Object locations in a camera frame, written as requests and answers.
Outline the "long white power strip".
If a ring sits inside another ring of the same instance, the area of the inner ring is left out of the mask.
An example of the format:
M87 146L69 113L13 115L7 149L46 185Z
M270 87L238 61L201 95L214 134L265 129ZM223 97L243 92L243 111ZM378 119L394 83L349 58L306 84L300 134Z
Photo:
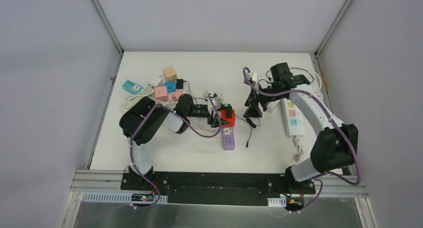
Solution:
M304 159L302 137L305 136L304 119L300 109L286 98L281 100L282 111L285 121L285 133L291 138L297 150L293 160L300 163Z

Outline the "pink cube socket adapter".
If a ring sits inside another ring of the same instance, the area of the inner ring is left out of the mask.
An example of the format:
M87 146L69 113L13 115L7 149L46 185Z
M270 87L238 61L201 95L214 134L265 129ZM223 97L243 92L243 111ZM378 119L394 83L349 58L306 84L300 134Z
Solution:
M171 95L171 99L174 102L178 102L179 97L182 96L184 94L183 90L176 90L172 95Z

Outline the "light pink cube adapter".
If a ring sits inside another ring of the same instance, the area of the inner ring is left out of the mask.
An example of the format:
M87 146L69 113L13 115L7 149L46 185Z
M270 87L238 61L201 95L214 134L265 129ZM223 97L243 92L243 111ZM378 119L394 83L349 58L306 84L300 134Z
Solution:
M157 101L168 102L169 93L166 86L160 86L155 88L155 99Z

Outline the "red cube socket adapter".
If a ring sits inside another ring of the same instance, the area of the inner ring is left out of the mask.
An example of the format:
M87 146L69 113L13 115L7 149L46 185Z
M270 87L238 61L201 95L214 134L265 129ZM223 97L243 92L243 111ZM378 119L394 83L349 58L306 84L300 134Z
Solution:
M224 128L230 128L235 126L236 116L235 111L223 109L221 111L222 126Z

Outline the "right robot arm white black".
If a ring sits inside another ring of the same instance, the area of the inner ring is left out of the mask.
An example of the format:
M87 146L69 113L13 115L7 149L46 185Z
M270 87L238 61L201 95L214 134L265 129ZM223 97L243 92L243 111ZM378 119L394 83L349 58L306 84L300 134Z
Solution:
M303 74L294 75L286 62L270 68L273 82L267 87L260 86L253 79L248 67L242 70L244 83L251 88L245 102L244 117L262 117L268 104L287 99L299 108L312 126L316 140L310 157L285 170L283 186L286 191L295 193L309 180L316 180L325 174L334 174L334 169L355 165L357 179L352 182L341 175L338 178L357 186L361 182L361 171L357 158L358 128L339 119L314 93L311 82Z

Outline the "purple power strip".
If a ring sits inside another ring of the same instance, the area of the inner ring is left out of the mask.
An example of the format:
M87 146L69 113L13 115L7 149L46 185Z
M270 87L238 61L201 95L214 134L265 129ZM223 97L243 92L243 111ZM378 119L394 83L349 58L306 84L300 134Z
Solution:
M235 149L235 138L233 127L225 127L222 130L222 144L225 151L233 151Z

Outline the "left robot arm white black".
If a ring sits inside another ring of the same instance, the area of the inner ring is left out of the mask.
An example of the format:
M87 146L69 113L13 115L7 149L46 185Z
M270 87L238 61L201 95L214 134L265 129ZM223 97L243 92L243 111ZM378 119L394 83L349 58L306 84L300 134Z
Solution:
M140 190L147 190L152 184L148 173L153 165L147 144L161 127L182 134L192 128L190 118L206 118L211 127L221 130L233 117L232 106L224 105L216 94L208 95L207 104L195 104L190 94L183 94L173 109L149 97L142 98L119 121L130 146L130 170L135 173L133 184Z

